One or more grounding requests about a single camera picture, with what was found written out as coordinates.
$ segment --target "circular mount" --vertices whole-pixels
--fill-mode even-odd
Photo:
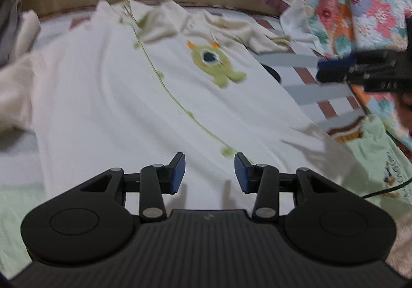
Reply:
[[[396,237],[391,216],[345,193],[308,199],[286,217],[285,231],[307,256],[337,265],[384,260]]]
[[[255,214],[261,218],[272,218],[276,215],[276,210],[273,208],[261,207],[256,209]]]
[[[143,216],[147,218],[158,218],[163,215],[163,210],[160,208],[150,207],[143,210]]]
[[[75,189],[33,209],[21,224],[21,236],[32,258],[57,266],[106,258],[133,233],[133,217],[113,198]]]

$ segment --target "person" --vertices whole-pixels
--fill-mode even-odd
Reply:
[[[393,99],[400,123],[412,135],[412,93],[394,93]]]

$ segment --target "white shirt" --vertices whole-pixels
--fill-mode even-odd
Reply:
[[[215,85],[188,41],[216,42],[246,78]],[[164,196],[168,210],[250,210],[254,196],[241,192],[222,142],[253,163],[308,167],[341,184],[354,159],[245,47],[282,51],[285,42],[257,23],[189,14],[172,1],[100,2],[90,22],[0,71],[0,121],[35,131],[48,197],[111,167],[135,173],[183,152],[186,173],[179,193]]]

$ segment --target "flowered fabric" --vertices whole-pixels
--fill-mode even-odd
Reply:
[[[405,16],[411,0],[304,0],[308,24],[326,56],[342,56],[355,47],[407,46]]]

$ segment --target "green monster print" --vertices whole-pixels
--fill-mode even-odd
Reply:
[[[192,49],[193,62],[202,71],[213,76],[213,82],[220,88],[227,85],[228,78],[234,82],[239,82],[246,77],[246,73],[232,70],[229,59],[218,48],[216,42],[199,46],[187,42],[187,46]]]

